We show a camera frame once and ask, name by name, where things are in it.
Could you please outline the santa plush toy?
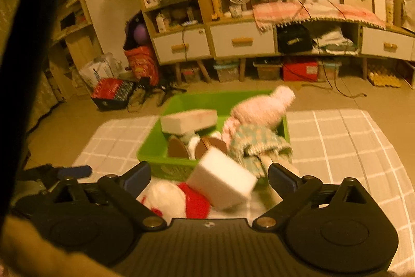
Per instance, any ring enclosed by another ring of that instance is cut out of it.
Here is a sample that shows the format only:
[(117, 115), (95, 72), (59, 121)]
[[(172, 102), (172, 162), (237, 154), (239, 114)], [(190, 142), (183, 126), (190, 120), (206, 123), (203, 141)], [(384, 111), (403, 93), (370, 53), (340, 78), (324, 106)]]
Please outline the santa plush toy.
[[(226, 152), (226, 143), (219, 131), (207, 136), (170, 136), (169, 153), (175, 158), (199, 160), (207, 152), (208, 145)], [(185, 182), (155, 180), (137, 200), (166, 222), (173, 218), (205, 219), (210, 213), (210, 203)]]

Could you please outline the checkered dress rabbit doll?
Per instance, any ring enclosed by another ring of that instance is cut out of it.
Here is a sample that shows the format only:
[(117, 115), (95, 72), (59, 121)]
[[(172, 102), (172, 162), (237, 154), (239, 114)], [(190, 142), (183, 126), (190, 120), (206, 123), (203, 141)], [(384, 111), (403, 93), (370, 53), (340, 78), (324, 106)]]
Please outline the checkered dress rabbit doll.
[(231, 138), (227, 154), (258, 179), (267, 177), (272, 163), (293, 169), (293, 149), (290, 143), (265, 126), (240, 125)]

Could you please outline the white sponge block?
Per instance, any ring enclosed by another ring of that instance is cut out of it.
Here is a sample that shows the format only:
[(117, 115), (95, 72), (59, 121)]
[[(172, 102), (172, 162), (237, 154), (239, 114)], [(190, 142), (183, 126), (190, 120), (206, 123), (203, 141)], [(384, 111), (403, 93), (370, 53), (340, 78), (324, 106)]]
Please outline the white sponge block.
[(199, 159), (186, 183), (218, 210), (245, 203), (258, 182), (250, 171), (215, 147)]

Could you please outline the pink plush rabbit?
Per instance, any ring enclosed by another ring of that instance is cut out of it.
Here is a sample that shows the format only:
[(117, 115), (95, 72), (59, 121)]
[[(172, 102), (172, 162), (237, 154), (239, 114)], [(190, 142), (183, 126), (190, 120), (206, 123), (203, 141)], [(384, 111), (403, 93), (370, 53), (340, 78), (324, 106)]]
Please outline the pink plush rabbit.
[(230, 148), (239, 126), (253, 124), (273, 129), (279, 125), (287, 109), (295, 100), (295, 94), (287, 86), (277, 86), (268, 95), (258, 95), (235, 105), (222, 128), (222, 141)]

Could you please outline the pink stained sponge block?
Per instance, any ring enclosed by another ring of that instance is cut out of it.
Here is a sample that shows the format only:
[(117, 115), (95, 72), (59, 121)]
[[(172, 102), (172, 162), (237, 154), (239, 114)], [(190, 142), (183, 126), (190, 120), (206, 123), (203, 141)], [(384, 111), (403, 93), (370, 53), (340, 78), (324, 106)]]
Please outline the pink stained sponge block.
[(194, 109), (164, 115), (160, 118), (160, 124), (163, 133), (182, 136), (215, 126), (217, 119), (216, 110)]

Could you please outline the green plastic bin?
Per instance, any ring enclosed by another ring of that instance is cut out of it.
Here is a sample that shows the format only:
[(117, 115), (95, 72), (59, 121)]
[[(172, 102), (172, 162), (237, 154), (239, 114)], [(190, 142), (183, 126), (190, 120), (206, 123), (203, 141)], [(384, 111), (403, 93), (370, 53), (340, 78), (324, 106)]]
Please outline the green plastic bin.
[[(271, 93), (237, 91), (221, 93), (183, 94), (173, 98), (162, 116), (194, 109), (212, 109), (218, 114), (217, 124), (208, 129), (192, 131), (182, 136), (207, 136), (214, 131), (222, 134), (225, 121), (230, 116), (231, 109), (243, 100), (258, 95)], [(273, 129), (278, 135), (283, 136), (289, 142), (286, 114), (279, 125)], [(174, 134), (163, 133), (160, 119), (155, 123), (143, 145), (139, 148), (137, 157), (140, 161), (150, 164), (155, 176), (174, 181), (185, 181), (190, 176), (198, 160), (175, 158), (169, 153), (168, 141), (170, 136), (182, 137)]]

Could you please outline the grey checkered blanket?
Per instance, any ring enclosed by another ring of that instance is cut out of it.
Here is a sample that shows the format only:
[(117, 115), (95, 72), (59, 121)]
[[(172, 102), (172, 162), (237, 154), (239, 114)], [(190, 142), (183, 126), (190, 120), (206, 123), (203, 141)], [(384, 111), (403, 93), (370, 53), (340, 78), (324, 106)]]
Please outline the grey checkered blanket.
[[(123, 174), (139, 159), (157, 115), (113, 119), (99, 126), (74, 165), (89, 165), (89, 181)], [(288, 133), (293, 166), (300, 175), (340, 184), (354, 177), (368, 190), (396, 228), (399, 246), (390, 270), (414, 271), (414, 188), (396, 150), (363, 110), (290, 112)]]

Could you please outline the red black box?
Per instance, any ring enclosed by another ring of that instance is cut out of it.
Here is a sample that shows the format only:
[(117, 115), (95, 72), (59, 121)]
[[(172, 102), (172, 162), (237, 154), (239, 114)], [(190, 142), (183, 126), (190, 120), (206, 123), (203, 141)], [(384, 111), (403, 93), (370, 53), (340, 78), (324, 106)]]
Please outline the red black box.
[(134, 82), (104, 78), (97, 83), (91, 99), (101, 111), (123, 110), (128, 106), (129, 98), (135, 88)]

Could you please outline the black tripod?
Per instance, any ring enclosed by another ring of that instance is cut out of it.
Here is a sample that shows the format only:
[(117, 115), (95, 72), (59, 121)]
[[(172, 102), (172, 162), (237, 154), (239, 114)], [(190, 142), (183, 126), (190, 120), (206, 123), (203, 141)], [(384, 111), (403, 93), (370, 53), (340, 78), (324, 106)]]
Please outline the black tripod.
[(152, 85), (149, 77), (142, 77), (136, 89), (138, 90), (138, 100), (141, 105), (153, 94), (157, 94), (157, 107), (161, 107), (175, 93), (186, 93), (185, 89), (174, 86), (171, 81), (166, 79), (161, 79), (158, 84)]

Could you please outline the red box under cabinet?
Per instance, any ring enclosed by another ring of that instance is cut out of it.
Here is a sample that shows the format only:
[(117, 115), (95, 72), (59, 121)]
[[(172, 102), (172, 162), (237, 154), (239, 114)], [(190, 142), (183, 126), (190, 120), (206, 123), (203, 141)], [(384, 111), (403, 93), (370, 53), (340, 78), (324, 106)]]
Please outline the red box under cabinet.
[(282, 64), (282, 79), (285, 82), (317, 82), (317, 60), (306, 57), (285, 59)]

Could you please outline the egg carton tray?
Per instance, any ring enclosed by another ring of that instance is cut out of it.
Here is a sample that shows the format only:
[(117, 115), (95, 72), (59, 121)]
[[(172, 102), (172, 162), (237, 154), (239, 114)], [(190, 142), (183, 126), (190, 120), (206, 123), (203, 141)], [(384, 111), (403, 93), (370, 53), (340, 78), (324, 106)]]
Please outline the egg carton tray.
[(369, 82), (377, 87), (400, 88), (400, 78), (390, 69), (383, 65), (368, 65)]

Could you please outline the black bag in cabinet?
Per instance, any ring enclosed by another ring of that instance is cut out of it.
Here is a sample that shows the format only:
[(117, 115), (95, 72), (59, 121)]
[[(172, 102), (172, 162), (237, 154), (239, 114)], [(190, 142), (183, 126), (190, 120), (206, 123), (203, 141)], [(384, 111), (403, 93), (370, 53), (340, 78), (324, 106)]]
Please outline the black bag in cabinet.
[(276, 28), (278, 49), (281, 53), (300, 53), (313, 48), (309, 30), (301, 24), (292, 24)]

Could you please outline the long tv cabinet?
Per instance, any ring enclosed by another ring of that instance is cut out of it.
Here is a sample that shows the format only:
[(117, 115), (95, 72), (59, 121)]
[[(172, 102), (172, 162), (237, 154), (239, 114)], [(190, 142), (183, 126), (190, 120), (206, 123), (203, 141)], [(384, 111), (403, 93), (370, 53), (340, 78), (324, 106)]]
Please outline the long tv cabinet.
[(384, 29), (360, 23), (319, 20), (258, 28), (253, 18), (222, 20), (208, 26), (215, 59), (277, 56), (353, 56), (414, 62), (414, 35), (393, 25)]

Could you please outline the pink table runner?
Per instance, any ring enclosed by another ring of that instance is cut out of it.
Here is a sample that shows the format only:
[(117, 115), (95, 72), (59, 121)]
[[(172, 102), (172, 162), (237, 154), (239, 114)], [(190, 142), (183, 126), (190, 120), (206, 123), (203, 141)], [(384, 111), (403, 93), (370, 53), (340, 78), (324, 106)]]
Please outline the pink table runner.
[(345, 4), (325, 3), (260, 3), (253, 6), (253, 17), (260, 30), (271, 25), (279, 28), (316, 21), (357, 23), (370, 28), (386, 29), (386, 23), (371, 11)]

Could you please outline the wooden shelf cabinet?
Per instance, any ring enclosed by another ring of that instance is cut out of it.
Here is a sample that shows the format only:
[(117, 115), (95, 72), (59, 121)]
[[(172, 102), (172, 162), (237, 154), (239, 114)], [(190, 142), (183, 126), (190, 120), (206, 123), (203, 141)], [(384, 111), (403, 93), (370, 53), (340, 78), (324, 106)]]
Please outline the wooden shelf cabinet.
[(208, 23), (211, 0), (140, 0), (141, 12), (161, 65), (213, 58)]

